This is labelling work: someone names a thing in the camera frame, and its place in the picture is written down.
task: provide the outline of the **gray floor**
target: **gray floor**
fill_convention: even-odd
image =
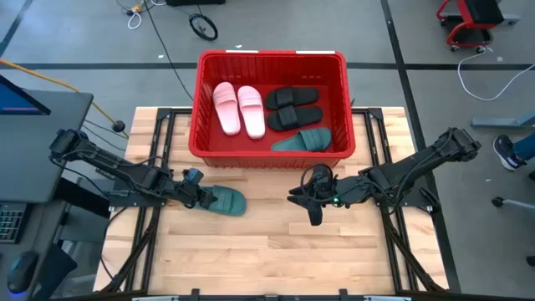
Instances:
[[[4,35],[22,7],[22,0],[0,3],[0,36]],[[122,0],[134,4],[134,0]],[[472,50],[451,53],[446,33],[435,19],[440,0],[389,0],[405,62],[410,64],[456,64]],[[183,7],[195,12],[194,7]],[[174,62],[193,63],[204,50],[314,49],[337,50],[348,62],[394,63],[380,1],[376,0],[228,0],[223,6],[203,6],[203,12],[218,26],[215,43],[200,40],[189,29],[187,16],[170,7],[151,10]],[[502,10],[524,19],[515,27],[495,31],[494,53],[474,64],[535,63],[535,40],[531,16],[535,3],[504,0]],[[4,59],[16,63],[158,63],[164,54],[146,13],[137,30],[126,27],[113,0],[33,0]],[[95,101],[130,127],[136,106],[190,105],[169,69],[38,70],[93,93]],[[178,70],[186,87],[195,89],[192,69]],[[63,89],[13,70],[0,74],[29,89]],[[512,71],[466,71],[466,83],[475,93],[491,96],[513,76]],[[520,171],[505,171],[491,143],[501,133],[520,139],[525,132],[474,130],[470,118],[520,115],[533,109],[535,73],[524,74],[497,101],[483,103],[465,94],[454,71],[409,71],[425,141],[430,144],[448,126],[468,129],[483,148],[467,164],[446,164],[436,170],[436,180],[446,217],[456,268],[464,293],[534,297],[535,269],[524,261],[535,255],[535,212],[516,207],[497,210],[495,196],[535,203],[535,183]],[[350,69],[349,87],[357,106],[405,106],[397,70]],[[107,125],[95,110],[90,120]],[[125,141],[108,133],[101,135],[118,146]],[[89,135],[104,148],[121,155]],[[97,177],[84,164],[74,167]]]

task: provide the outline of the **black shoe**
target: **black shoe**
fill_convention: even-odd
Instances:
[[[492,144],[494,152],[500,157],[500,161],[509,171],[515,171],[520,166],[526,165],[526,162],[517,159],[514,151],[512,151],[512,142],[507,135],[499,135]]]

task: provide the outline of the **wooden tabletop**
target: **wooden tabletop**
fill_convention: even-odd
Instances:
[[[143,161],[149,156],[156,107],[139,107],[125,158]],[[385,126],[394,161],[414,147],[403,108],[384,107]],[[224,217],[190,210],[169,200],[160,215],[150,278],[151,294],[387,294],[394,288],[379,210],[372,201],[350,209],[327,207],[324,222],[312,227],[306,210],[288,201],[288,189],[298,186],[302,171],[265,169],[217,169],[207,167],[187,148],[189,115],[177,116],[170,168],[199,168],[203,186],[229,186],[247,198],[242,217]],[[369,167],[371,158],[362,115],[354,115],[355,153],[342,160],[334,173],[356,175]],[[159,154],[165,137],[163,124]],[[374,122],[376,143],[379,130]],[[138,208],[129,208],[110,225],[102,256],[115,274],[130,254]],[[412,252],[442,287],[447,287],[441,254],[431,217],[415,208],[404,208]],[[144,254],[137,265],[139,287]],[[398,252],[404,288],[408,288],[405,264]],[[94,289],[110,278],[99,267]]]

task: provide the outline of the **red plastic bin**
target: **red plastic bin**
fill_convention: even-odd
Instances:
[[[324,117],[314,125],[276,132],[266,125],[260,140],[247,136],[240,115],[242,130],[234,136],[223,133],[212,102],[218,84],[228,81],[237,91],[243,85],[257,89],[262,99],[283,86],[314,86]],[[273,112],[264,105],[264,115]],[[331,129],[332,142],[320,152],[270,151],[271,145],[296,135],[299,130],[326,126]],[[349,101],[345,58],[335,52],[296,51],[207,51],[199,58],[196,91],[191,119],[189,148],[194,156],[212,167],[241,168],[303,168],[324,163],[335,166],[354,152],[353,121]]]

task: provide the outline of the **slipper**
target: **slipper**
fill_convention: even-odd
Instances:
[[[239,133],[240,117],[237,114],[236,93],[232,84],[223,82],[217,85],[213,93],[214,105],[216,106],[217,117],[221,128],[227,135]]]
[[[266,106],[268,109],[276,110],[287,105],[312,104],[318,100],[318,97],[319,91],[314,87],[282,87],[267,95]]]
[[[266,125],[260,93],[251,86],[243,86],[237,91],[237,100],[249,137],[252,139],[264,137]]]
[[[247,209],[247,201],[243,194],[235,189],[214,185],[211,187],[202,187],[206,191],[211,191],[217,201],[212,202],[208,209],[201,207],[199,203],[195,205],[196,209],[208,210],[222,215],[231,217],[242,216]]]
[[[326,127],[300,130],[297,135],[275,143],[271,151],[325,151],[331,143],[331,131]]]
[[[278,109],[270,113],[267,125],[277,131],[297,129],[298,127],[311,125],[321,121],[323,113],[317,105],[308,108],[295,108],[293,105]]]

